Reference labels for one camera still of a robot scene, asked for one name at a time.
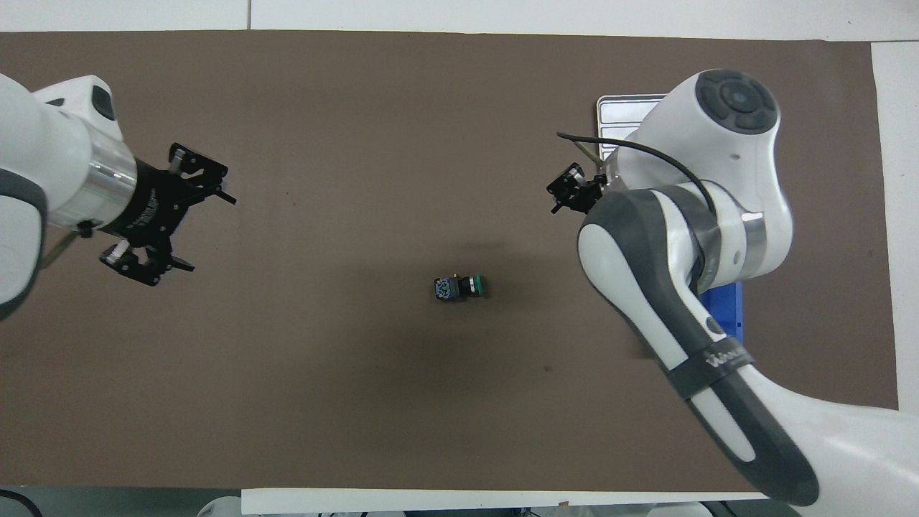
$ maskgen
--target small electronic component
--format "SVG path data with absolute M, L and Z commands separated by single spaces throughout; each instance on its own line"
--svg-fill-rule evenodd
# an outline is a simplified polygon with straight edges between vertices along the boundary
M 452 277 L 434 280 L 434 296 L 438 300 L 458 300 L 466 296 L 482 296 L 482 275 L 461 277 L 454 274 Z

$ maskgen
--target black cable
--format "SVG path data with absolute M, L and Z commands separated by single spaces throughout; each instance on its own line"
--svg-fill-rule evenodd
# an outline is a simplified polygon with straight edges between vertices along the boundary
M 727 503 L 727 502 L 725 502 L 725 501 L 719 501 L 719 502 L 721 503 L 721 506 L 723 506 L 725 510 L 727 510 L 727 511 L 729 511 L 729 512 L 731 513 L 731 516 L 732 516 L 732 517 L 737 517 L 737 514 L 734 513 L 734 510 L 732 510 L 730 506 L 728 506 L 728 503 Z
M 718 514 L 715 513 L 715 511 L 709 507 L 709 504 L 708 504 L 706 501 L 701 500 L 701 501 L 699 502 L 699 504 L 701 504 L 702 506 L 704 506 L 705 509 L 708 510 L 709 513 L 711 513 L 711 517 L 718 517 Z
M 699 180 L 698 176 L 693 174 L 692 171 L 686 168 L 685 165 L 681 164 L 679 161 L 676 160 L 676 158 L 673 158 L 667 153 L 658 151 L 657 149 L 654 149 L 653 147 L 649 147 L 644 144 L 638 144 L 636 142 L 630 142 L 628 140 L 620 140 L 618 138 L 597 138 L 595 136 L 576 136 L 573 134 L 568 134 L 567 132 L 557 132 L 555 134 L 557 134 L 561 138 L 564 138 L 565 140 L 570 140 L 572 142 L 583 142 L 586 144 L 619 145 L 622 147 L 628 147 L 629 149 L 635 149 L 636 151 L 647 153 L 648 155 L 654 156 L 656 158 L 660 158 L 664 162 L 667 162 L 668 164 L 670 164 L 671 166 L 676 167 L 677 170 L 683 173 L 683 176 L 686 176 L 689 179 L 689 181 L 691 181 L 692 184 L 695 185 L 696 188 L 702 193 L 702 197 L 705 198 L 705 203 L 709 206 L 709 212 L 711 212 L 713 215 L 717 215 L 715 212 L 715 201 L 712 200 L 711 196 L 709 195 L 709 190 L 706 189 L 704 185 L 702 185 L 702 181 Z
M 32 517 L 42 517 L 41 510 L 39 510 L 39 507 L 35 506 L 35 503 L 32 502 L 31 499 L 20 494 L 19 492 L 13 492 L 10 490 L 4 490 L 0 488 L 0 498 L 11 499 L 11 500 L 18 502 L 22 506 L 25 506 L 26 510 L 28 510 L 28 512 L 32 514 Z

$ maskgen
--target black strap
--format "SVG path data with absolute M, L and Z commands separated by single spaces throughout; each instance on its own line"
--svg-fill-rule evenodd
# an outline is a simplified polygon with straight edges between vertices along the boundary
M 39 264 L 41 263 L 41 251 L 45 247 L 45 224 L 48 221 L 48 199 L 45 197 L 45 191 L 42 190 L 41 187 L 3 168 L 0 168 L 0 196 L 24 201 L 34 206 L 41 216 L 41 240 L 39 256 L 35 262 L 35 268 L 32 270 L 32 276 L 29 278 L 25 289 L 14 298 L 0 303 L 0 321 L 3 321 L 7 316 L 13 314 L 13 311 L 22 304 L 26 299 L 26 294 L 32 289 L 32 284 L 35 283 L 35 273 L 38 271 Z
M 699 271 L 698 276 L 694 276 L 694 285 L 690 286 L 690 289 L 697 294 L 704 293 L 711 287 L 718 272 L 721 254 L 721 229 L 718 227 L 718 219 L 709 212 L 705 202 L 689 190 L 676 185 L 655 187 L 654 190 L 670 198 L 676 208 L 680 209 L 686 226 L 696 240 Z
M 753 357 L 741 342 L 729 336 L 689 356 L 667 373 L 667 380 L 680 398 L 688 400 L 725 375 L 752 362 Z
M 14 500 L 22 506 L 25 506 L 26 510 L 32 514 L 32 517 L 41 517 L 41 510 L 39 510 L 39 507 L 35 506 L 35 503 L 32 502 L 31 499 L 20 494 L 19 492 L 0 489 L 0 498 Z

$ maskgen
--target robot control buttons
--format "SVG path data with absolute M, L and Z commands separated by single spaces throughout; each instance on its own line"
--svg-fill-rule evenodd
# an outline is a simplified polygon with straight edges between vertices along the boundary
M 772 94 L 750 75 L 709 70 L 696 82 L 699 106 L 721 127 L 741 134 L 761 134 L 778 121 Z

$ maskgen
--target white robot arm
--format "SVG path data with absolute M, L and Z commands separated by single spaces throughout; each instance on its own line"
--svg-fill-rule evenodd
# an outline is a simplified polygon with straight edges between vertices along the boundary
M 778 124 L 776 101 L 752 77 L 703 72 L 618 142 L 604 164 L 618 190 L 601 196 L 607 185 L 572 171 L 549 190 L 561 205 L 580 200 L 576 209 L 596 199 L 578 236 L 584 273 L 755 487 L 802 515 L 915 515 L 919 418 L 776 385 L 698 300 L 709 287 L 770 272 L 789 252 L 791 215 L 773 161 Z
M 40 263 L 45 224 L 123 240 L 100 260 L 155 285 L 173 267 L 170 235 L 188 207 L 222 191 L 227 168 L 186 147 L 170 149 L 167 171 L 134 158 L 122 142 L 111 90 L 88 75 L 29 93 L 0 75 L 0 320 L 25 299 Z M 141 263 L 132 253 L 144 247 Z

